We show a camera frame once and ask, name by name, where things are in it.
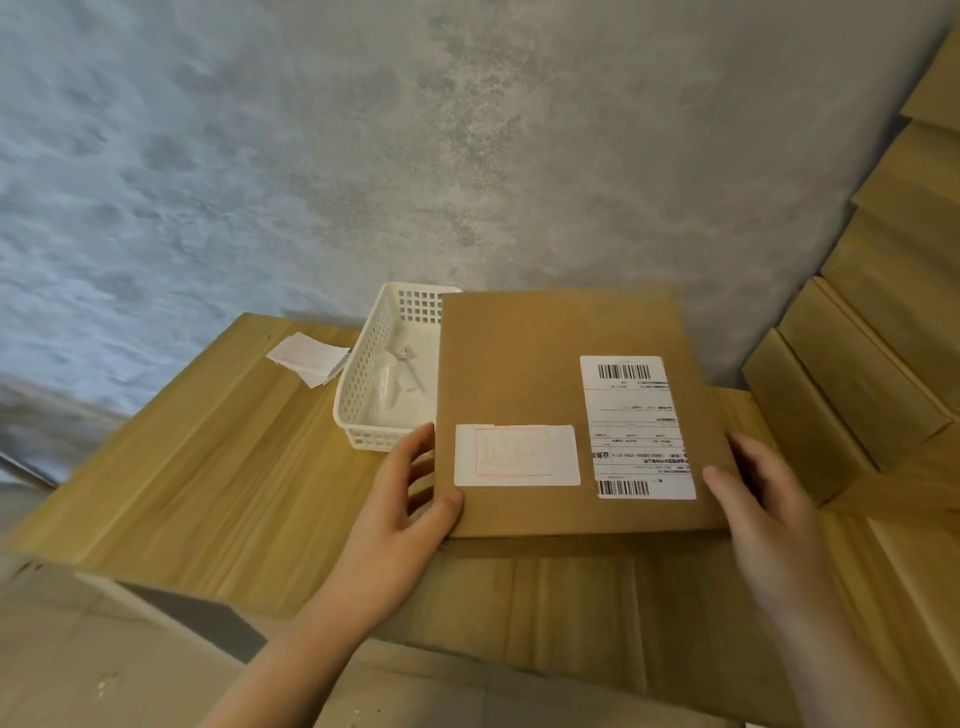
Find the stack of paper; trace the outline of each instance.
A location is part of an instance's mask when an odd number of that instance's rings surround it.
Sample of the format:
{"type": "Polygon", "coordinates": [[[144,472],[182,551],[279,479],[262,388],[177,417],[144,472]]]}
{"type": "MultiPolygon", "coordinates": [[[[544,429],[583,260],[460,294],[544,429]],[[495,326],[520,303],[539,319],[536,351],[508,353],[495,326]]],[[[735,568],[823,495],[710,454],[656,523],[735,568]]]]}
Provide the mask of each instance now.
{"type": "Polygon", "coordinates": [[[331,347],[306,334],[295,333],[277,344],[267,357],[292,369],[313,389],[340,374],[349,354],[350,349],[331,347]]]}

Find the white paper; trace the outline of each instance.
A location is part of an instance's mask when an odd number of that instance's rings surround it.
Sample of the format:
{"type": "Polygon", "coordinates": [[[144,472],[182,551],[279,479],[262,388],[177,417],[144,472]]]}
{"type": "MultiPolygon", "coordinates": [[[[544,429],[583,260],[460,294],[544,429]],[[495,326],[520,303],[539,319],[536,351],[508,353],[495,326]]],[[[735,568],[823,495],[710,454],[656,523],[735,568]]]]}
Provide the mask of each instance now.
{"type": "Polygon", "coordinates": [[[693,500],[697,488],[659,356],[581,356],[597,495],[693,500]]]}
{"type": "Polygon", "coordinates": [[[350,349],[331,347],[304,333],[295,333],[277,344],[267,357],[300,375],[313,389],[327,384],[347,363],[350,349]]]}
{"type": "Polygon", "coordinates": [[[580,485],[572,425],[457,425],[453,483],[580,485]]]}

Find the concrete wall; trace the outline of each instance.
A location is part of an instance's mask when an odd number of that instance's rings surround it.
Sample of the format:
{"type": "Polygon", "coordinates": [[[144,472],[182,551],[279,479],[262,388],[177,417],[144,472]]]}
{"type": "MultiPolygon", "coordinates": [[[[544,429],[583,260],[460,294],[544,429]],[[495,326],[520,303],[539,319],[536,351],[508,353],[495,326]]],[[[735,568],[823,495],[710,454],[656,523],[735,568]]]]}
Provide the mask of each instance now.
{"type": "Polygon", "coordinates": [[[731,382],[950,11],[0,0],[0,372],[127,415],[244,310],[668,279],[731,382]]]}

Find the floor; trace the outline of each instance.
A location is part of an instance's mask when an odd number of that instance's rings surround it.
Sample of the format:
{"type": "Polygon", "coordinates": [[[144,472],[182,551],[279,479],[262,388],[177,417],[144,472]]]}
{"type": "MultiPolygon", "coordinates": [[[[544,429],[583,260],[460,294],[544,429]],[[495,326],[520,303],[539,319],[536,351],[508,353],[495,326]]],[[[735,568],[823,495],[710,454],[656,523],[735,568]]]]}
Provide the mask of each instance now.
{"type": "MultiPolygon", "coordinates": [[[[28,564],[0,587],[0,728],[194,725],[241,666],[143,619],[68,571],[28,564]]],[[[730,728],[572,681],[369,641],[322,728],[730,728]]]]}

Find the person's left arm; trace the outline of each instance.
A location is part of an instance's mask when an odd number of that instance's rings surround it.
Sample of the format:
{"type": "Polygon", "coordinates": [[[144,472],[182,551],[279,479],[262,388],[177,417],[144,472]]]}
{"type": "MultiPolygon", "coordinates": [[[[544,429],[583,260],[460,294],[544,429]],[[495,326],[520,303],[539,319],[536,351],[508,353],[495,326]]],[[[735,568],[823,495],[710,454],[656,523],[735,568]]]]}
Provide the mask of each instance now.
{"type": "Polygon", "coordinates": [[[459,491],[430,502],[408,488],[433,472],[433,425],[387,456],[321,589],[251,661],[203,728],[307,728],[370,633],[410,595],[463,508],[459,491]]]}

